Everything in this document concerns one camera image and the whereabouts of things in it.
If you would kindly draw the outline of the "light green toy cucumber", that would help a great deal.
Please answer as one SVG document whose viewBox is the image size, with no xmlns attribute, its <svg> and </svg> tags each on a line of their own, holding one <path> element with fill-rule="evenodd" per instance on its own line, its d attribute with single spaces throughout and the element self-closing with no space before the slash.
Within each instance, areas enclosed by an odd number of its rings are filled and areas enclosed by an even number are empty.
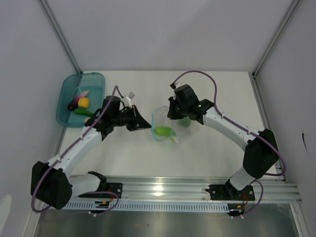
<svg viewBox="0 0 316 237">
<path fill-rule="evenodd" d="M 163 136 L 163 137 L 173 136 L 173 130 L 167 126 L 156 126 L 154 128 L 154 133 L 157 136 Z"/>
</svg>

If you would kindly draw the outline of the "clear zip top bag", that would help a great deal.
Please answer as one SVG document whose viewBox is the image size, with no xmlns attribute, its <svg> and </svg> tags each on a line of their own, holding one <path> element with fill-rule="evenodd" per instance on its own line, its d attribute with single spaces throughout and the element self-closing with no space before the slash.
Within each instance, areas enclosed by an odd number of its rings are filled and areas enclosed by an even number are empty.
<svg viewBox="0 0 316 237">
<path fill-rule="evenodd" d="M 189 127 L 182 127 L 178 123 L 179 120 L 171 120 L 167 117 L 168 110 L 168 106 L 161 106 L 151 115 L 151 133 L 156 141 L 162 142 L 169 140 L 172 143 L 184 142 L 190 140 L 193 136 L 200 132 L 199 123 L 192 121 Z M 154 128 L 156 126 L 170 127 L 173 130 L 173 136 L 163 137 L 155 135 Z"/>
</svg>

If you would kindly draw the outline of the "yellow toy lemon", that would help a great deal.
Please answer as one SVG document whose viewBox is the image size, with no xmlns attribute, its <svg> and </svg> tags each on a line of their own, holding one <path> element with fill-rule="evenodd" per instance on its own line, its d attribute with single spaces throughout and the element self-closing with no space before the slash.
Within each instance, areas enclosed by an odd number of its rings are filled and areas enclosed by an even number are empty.
<svg viewBox="0 0 316 237">
<path fill-rule="evenodd" d="M 87 109 L 90 106 L 90 100 L 87 97 L 82 97 L 78 100 L 78 107 Z"/>
</svg>

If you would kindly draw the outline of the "green toy bell pepper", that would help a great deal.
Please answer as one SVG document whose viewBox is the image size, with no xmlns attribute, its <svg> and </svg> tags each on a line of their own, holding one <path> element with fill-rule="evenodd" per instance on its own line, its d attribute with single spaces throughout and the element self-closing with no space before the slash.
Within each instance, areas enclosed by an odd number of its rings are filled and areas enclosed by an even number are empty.
<svg viewBox="0 0 316 237">
<path fill-rule="evenodd" d="M 179 125 L 182 127 L 189 127 L 191 125 L 191 120 L 189 117 L 184 117 L 178 121 Z"/>
</svg>

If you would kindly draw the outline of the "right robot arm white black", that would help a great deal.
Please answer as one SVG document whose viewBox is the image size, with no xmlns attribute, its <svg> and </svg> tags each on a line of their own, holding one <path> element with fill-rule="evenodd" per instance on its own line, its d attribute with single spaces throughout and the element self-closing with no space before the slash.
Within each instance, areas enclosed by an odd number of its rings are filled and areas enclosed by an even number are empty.
<svg viewBox="0 0 316 237">
<path fill-rule="evenodd" d="M 243 189 L 253 181 L 267 174 L 278 161 L 274 134 L 265 129 L 252 131 L 239 125 L 231 118 L 225 118 L 208 99 L 199 100 L 187 84 L 172 84 L 174 95 L 169 100 L 168 118 L 180 120 L 189 118 L 220 132 L 236 143 L 244 152 L 242 167 L 225 183 L 226 195 L 237 199 Z"/>
</svg>

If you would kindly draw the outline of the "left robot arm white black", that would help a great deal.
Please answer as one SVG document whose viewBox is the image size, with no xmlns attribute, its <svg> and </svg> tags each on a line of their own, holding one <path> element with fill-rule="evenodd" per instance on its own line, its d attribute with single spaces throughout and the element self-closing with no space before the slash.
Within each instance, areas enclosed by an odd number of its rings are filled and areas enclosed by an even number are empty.
<svg viewBox="0 0 316 237">
<path fill-rule="evenodd" d="M 62 209 L 73 197 L 116 197 L 108 191 L 107 178 L 95 171 L 71 177 L 74 168 L 116 127 L 128 131 L 150 129 L 151 125 L 140 115 L 135 105 L 126 106 L 117 96 L 107 96 L 102 107 L 85 123 L 76 140 L 61 154 L 47 162 L 38 161 L 32 168 L 31 206 L 34 212 L 38 199 L 49 207 Z"/>
</svg>

